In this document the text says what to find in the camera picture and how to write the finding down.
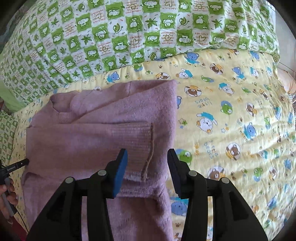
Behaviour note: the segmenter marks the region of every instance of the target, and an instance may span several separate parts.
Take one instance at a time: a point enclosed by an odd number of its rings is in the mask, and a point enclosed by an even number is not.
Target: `green pillow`
[[[18,119],[0,111],[0,159],[7,166],[12,153],[13,139],[18,125]]]

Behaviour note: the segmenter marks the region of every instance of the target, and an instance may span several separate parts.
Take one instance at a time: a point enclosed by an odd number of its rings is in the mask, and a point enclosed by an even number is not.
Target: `yellow bedsheet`
[[[288,95],[277,80],[272,56],[252,51],[202,50],[99,74],[58,92],[100,90],[112,82],[151,79],[178,81],[174,148],[179,158],[207,178],[228,177],[271,240],[290,216],[296,200],[295,117]],[[25,129],[51,94],[14,114],[20,122],[11,163],[25,158]],[[22,172],[15,171],[12,178],[19,195],[18,209],[26,220]],[[177,198],[170,179],[167,187],[178,240],[188,203]],[[213,211],[209,202],[210,240]]]

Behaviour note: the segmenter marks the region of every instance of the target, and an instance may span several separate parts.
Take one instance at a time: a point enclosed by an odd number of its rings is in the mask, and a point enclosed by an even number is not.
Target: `human hand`
[[[9,191],[11,191],[11,193],[7,196],[7,200],[13,204],[14,206],[16,206],[18,204],[18,200],[17,200],[17,195],[14,192],[15,187],[13,186],[13,180],[10,178],[10,186],[9,186]],[[7,190],[6,185],[0,185],[0,211],[2,212],[3,216],[6,219],[9,219],[9,213],[8,210],[6,208],[6,206],[4,205],[3,199],[1,197],[1,194],[4,193]]]

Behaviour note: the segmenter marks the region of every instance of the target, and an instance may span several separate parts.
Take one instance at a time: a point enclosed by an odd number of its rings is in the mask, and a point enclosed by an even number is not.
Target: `gray handle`
[[[3,202],[4,202],[4,205],[5,207],[7,208],[8,210],[8,213],[9,213],[9,216],[10,217],[13,217],[16,213],[17,213],[17,209],[15,208],[14,205],[12,205],[8,200],[7,200],[7,197],[11,191],[9,191],[9,187],[10,187],[10,178],[7,177],[4,179],[4,182],[5,182],[5,185],[7,187],[7,191],[5,193],[2,193],[1,194],[1,197],[3,199]]]

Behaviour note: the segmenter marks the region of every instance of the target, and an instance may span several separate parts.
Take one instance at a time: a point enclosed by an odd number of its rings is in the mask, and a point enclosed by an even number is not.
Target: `green checkered quilt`
[[[0,74],[28,104],[99,72],[204,48],[268,52],[278,62],[265,1],[40,0],[5,46]]]
[[[17,124],[18,119],[0,111],[0,160],[4,166],[9,164]]]

